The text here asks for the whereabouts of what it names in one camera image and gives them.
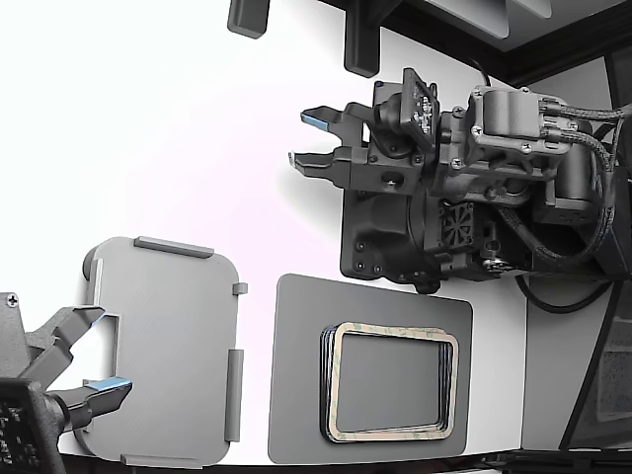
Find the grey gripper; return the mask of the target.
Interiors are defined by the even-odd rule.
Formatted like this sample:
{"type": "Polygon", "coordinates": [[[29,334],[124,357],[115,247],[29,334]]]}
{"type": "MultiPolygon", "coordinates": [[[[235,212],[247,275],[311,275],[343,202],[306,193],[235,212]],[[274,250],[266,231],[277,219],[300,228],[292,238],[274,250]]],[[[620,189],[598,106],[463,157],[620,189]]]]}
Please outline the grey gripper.
{"type": "MultiPolygon", "coordinates": [[[[34,331],[26,332],[16,293],[1,293],[1,376],[30,378],[48,388],[71,364],[72,346],[106,315],[100,306],[58,310],[34,331]]],[[[132,381],[111,377],[78,388],[49,391],[47,410],[60,431],[75,431],[94,418],[118,410],[132,381]]]]}

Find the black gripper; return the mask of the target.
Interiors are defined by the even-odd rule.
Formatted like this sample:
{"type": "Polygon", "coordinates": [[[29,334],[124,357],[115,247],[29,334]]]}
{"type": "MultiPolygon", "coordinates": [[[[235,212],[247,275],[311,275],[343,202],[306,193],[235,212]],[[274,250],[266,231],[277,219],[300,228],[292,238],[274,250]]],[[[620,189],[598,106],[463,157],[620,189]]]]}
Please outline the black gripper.
{"type": "Polygon", "coordinates": [[[337,188],[411,195],[438,148],[440,116],[437,85],[404,80],[396,91],[368,107],[351,102],[342,111],[321,106],[304,110],[301,120],[341,139],[330,153],[288,153],[289,164],[306,178],[322,179],[337,188]],[[362,139],[363,127],[369,140],[362,139]]]}

